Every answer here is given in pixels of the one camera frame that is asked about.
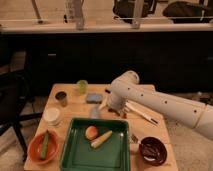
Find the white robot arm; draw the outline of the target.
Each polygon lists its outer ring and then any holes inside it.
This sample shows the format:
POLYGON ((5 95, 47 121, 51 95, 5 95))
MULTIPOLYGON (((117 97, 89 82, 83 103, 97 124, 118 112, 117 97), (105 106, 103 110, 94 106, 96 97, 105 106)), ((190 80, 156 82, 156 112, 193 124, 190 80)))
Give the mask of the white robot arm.
POLYGON ((107 106, 119 111, 130 100, 175 119, 213 140, 213 106, 145 89, 139 85, 139 81, 138 74, 132 70, 115 78, 107 87, 107 106))

